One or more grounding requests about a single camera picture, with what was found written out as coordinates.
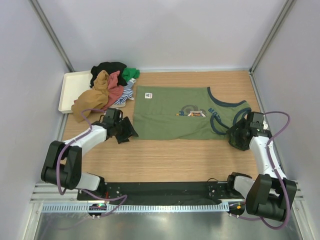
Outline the olive green printed tank top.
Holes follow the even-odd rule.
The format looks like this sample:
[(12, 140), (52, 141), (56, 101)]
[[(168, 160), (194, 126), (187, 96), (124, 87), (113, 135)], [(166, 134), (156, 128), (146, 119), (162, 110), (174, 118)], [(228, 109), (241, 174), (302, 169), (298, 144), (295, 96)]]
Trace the olive green printed tank top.
[(224, 140), (251, 111), (245, 100), (223, 102), (210, 87), (138, 86), (133, 127), (139, 140)]

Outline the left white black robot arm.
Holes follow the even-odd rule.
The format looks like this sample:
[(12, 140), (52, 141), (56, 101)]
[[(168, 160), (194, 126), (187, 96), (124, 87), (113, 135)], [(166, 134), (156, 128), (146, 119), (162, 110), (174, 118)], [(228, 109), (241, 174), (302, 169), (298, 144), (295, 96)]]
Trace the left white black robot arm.
[(130, 119), (123, 116), (120, 109), (108, 108), (99, 120), (91, 123), (85, 112), (81, 116), (88, 122), (88, 129), (66, 141), (55, 140), (50, 143), (41, 171), (41, 180), (57, 186), (60, 195), (67, 190), (79, 190), (95, 200), (101, 200), (107, 190), (105, 179), (82, 171), (83, 156), (95, 146), (115, 137), (118, 144), (138, 137)]

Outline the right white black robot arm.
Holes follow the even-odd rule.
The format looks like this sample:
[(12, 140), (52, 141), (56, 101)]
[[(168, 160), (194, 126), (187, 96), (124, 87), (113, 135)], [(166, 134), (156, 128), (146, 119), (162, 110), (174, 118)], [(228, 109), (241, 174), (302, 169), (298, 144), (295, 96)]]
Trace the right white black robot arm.
[(264, 113), (251, 111), (227, 130), (231, 146), (253, 153), (259, 174), (253, 179), (233, 172), (227, 178), (225, 192), (231, 198), (244, 197), (245, 210), (252, 220), (278, 221), (283, 228), (290, 219), (297, 184), (282, 170), (274, 149), (278, 134), (265, 128), (264, 117)]

